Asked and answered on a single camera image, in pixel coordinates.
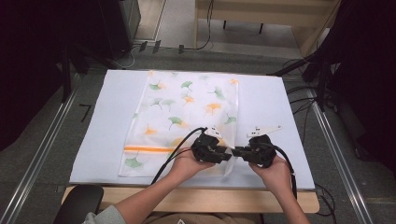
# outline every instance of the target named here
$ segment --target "black chair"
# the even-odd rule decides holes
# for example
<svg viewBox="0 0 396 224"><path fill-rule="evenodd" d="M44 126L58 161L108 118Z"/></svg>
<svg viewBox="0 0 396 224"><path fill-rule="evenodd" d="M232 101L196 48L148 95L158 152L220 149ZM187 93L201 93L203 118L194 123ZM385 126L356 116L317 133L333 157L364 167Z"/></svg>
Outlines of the black chair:
<svg viewBox="0 0 396 224"><path fill-rule="evenodd" d="M54 224L83 223L85 216L92 212L97 214L103 199L102 187L95 185L75 186L67 195L59 209Z"/></svg>

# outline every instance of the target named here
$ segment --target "wire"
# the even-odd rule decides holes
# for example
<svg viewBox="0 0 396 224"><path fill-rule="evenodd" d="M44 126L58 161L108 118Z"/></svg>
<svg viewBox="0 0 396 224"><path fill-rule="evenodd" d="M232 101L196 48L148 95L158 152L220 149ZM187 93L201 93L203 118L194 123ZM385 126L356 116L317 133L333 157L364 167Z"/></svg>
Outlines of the wire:
<svg viewBox="0 0 396 224"><path fill-rule="evenodd" d="M300 60L300 59L290 59L290 60L288 60L288 61L285 61L285 62L283 63L283 65L282 65L282 69L285 68L285 66L286 66L287 63L290 63L290 62L293 62L293 61L298 61L298 60Z"/></svg>
<svg viewBox="0 0 396 224"><path fill-rule="evenodd" d="M264 215L262 213L260 213L259 216L260 216L260 223L265 224Z"/></svg>
<svg viewBox="0 0 396 224"><path fill-rule="evenodd" d="M295 115L295 114L297 114L297 113L299 113L299 112L301 112L301 111L303 111L303 110L306 110L306 109L307 109L309 106L311 106L314 102L315 102L315 101L308 101L308 102L306 102L305 104L301 105L296 111L293 112L293 115Z"/></svg>
<svg viewBox="0 0 396 224"><path fill-rule="evenodd" d="M178 146L175 148L175 150L172 152L172 154L169 156L168 160L166 160L166 162L163 164L163 166L161 166L160 170L158 171L158 173L154 176L154 179L151 182L151 185L153 185L155 182L157 182L158 178L160 177L160 175L163 173L163 170L166 168L166 165L172 160L174 159L176 156L178 156L180 153L186 152L188 150L184 150L181 151L179 153L177 153L178 149L184 144L184 142L187 141L187 139L190 138L190 136L192 136L194 133L201 131L204 132L206 131L207 128L197 128L192 130L192 132L190 132L189 134L187 134L187 136L178 144Z"/></svg>
<svg viewBox="0 0 396 224"><path fill-rule="evenodd" d="M302 98L302 99L291 101L291 102L289 102L289 104L294 104L294 103L297 103L297 102L300 102L300 101L304 101L304 100L317 100L317 97Z"/></svg>
<svg viewBox="0 0 396 224"><path fill-rule="evenodd" d="M131 49L131 56L132 56L132 63L128 64L128 65L122 65L120 63L117 63L116 61L112 61L114 64L116 64L117 66L121 67L121 68L130 68L132 66L134 66L134 50L137 49L138 47L140 47L140 45L133 47Z"/></svg>
<svg viewBox="0 0 396 224"><path fill-rule="evenodd" d="M313 104L314 102L312 102L311 105L309 105L308 109L306 110L305 120L304 120L304 128L303 128L303 141L302 141L302 144L303 144L303 145L304 145L304 142L305 142L306 122L307 122L307 119L308 119L308 114L309 114L309 111L311 110L312 104Z"/></svg>
<svg viewBox="0 0 396 224"><path fill-rule="evenodd" d="M323 189L323 190L330 196L330 198L331 198L331 200L332 200L332 206L331 206L330 203L329 203L329 201L327 201L327 199L326 199L323 195L319 195L319 197L323 200L323 202L326 203L327 207L328 207L329 210L330 210L330 213L328 213L328 214L323 214L323 213L317 212L316 214L319 215L319 216L321 216L321 217L329 217L329 216L332 216L332 221L333 221L334 224L336 224L336 223L337 223L337 220L336 220L336 218L335 218L335 200L334 200L334 197L330 194L330 192L329 192L327 189L325 189L325 188L322 187L321 185L319 185L319 184L317 184L317 183L315 183L315 185L318 186L318 187L320 187L321 189Z"/></svg>
<svg viewBox="0 0 396 224"><path fill-rule="evenodd" d="M207 23L207 29L209 31L209 37L206 40L206 43L201 46L198 49L193 49L193 50L199 50L199 49L203 49L204 47L206 47L207 43L209 43L209 40L211 38L211 32L210 32L210 22L212 21L212 14L213 14L213 4L214 4L214 0L211 0L209 3L209 8L207 9L207 15L206 15L206 23Z"/></svg>
<svg viewBox="0 0 396 224"><path fill-rule="evenodd" d="M283 158L285 158L286 162L289 165L290 169L290 177L291 177L291 189L293 191L294 198L297 199L297 183L296 183L296 176L293 170L293 167L291 166L291 162L289 160L288 155L286 155L285 151L283 151L280 147L275 146L275 150L278 151L280 154L282 154Z"/></svg>
<svg viewBox="0 0 396 224"><path fill-rule="evenodd" d="M292 92L299 91L299 90L305 90L305 89L316 90L317 88L315 88L315 87L310 87L310 86L299 86L299 87L291 88L290 90L286 91L286 94L289 95L289 94L291 94Z"/></svg>

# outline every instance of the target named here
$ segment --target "metal rail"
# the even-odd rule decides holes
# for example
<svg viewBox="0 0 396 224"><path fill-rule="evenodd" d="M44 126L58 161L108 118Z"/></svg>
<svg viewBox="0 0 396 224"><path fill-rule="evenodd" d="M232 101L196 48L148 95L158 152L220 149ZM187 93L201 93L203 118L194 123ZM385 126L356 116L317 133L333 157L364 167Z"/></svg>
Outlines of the metal rail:
<svg viewBox="0 0 396 224"><path fill-rule="evenodd" d="M311 90L308 91L308 96L314 97L316 96L316 94L314 91ZM346 193L352 203L359 223L374 223L369 211L367 210L367 206L361 195L361 191L359 190L359 187L356 184L355 179L353 178L353 175L349 170L341 148L338 146L337 140L335 139L335 136L332 132L332 127L330 126L329 121L327 121L326 115L321 112L317 103L314 103L313 107L316 117L318 119L318 123L326 138L327 144L329 145L329 149L332 153L332 157L338 169L338 173L340 174L341 179L344 182Z"/></svg>
<svg viewBox="0 0 396 224"><path fill-rule="evenodd" d="M75 84L75 88L71 92L69 98L61 104L58 112L55 115L54 120L52 121L51 125L49 126L46 135L44 136L40 146L38 147L35 156L33 157L29 167L27 168L21 182L16 187L14 194L7 206L5 213L3 214L2 218L0 219L1 224L8 224L14 223L18 217L23 204L26 201L27 196L29 195L30 190L35 183L35 180L41 170L41 167L46 160L52 143L58 134L59 130L61 129L62 123L64 122L64 118L66 117L70 105L73 104L73 101L76 97L76 92L81 82L82 78L79 74L75 74L73 82Z"/></svg>

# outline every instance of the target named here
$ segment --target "wooden table edge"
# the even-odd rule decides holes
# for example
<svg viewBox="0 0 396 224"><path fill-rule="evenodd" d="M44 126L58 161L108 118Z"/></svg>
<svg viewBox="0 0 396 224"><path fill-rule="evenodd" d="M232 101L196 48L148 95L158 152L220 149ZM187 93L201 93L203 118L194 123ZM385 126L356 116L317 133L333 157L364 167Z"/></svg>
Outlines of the wooden table edge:
<svg viewBox="0 0 396 224"><path fill-rule="evenodd" d="M64 199L73 187L66 188ZM103 187L105 194L100 205L104 210L110 205L136 194L144 188ZM305 213L319 210L314 191L299 191L298 203ZM282 213L275 196L258 189L174 189L154 209L155 212L178 213Z"/></svg>

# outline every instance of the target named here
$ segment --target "person's right hand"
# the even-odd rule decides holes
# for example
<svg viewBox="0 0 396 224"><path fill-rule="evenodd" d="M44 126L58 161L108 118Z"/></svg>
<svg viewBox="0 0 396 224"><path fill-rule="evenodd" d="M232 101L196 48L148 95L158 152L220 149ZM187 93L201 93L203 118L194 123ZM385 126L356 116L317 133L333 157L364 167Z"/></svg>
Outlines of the person's right hand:
<svg viewBox="0 0 396 224"><path fill-rule="evenodd" d="M264 185L275 194L291 191L290 169L288 163L282 158L275 156L272 165L261 168L257 164L249 163L251 169L262 178Z"/></svg>
<svg viewBox="0 0 396 224"><path fill-rule="evenodd" d="M215 165L215 163L196 160L190 148L181 148L177 153L179 152L182 153L175 157L169 175L177 177L180 182L184 182L198 172Z"/></svg>

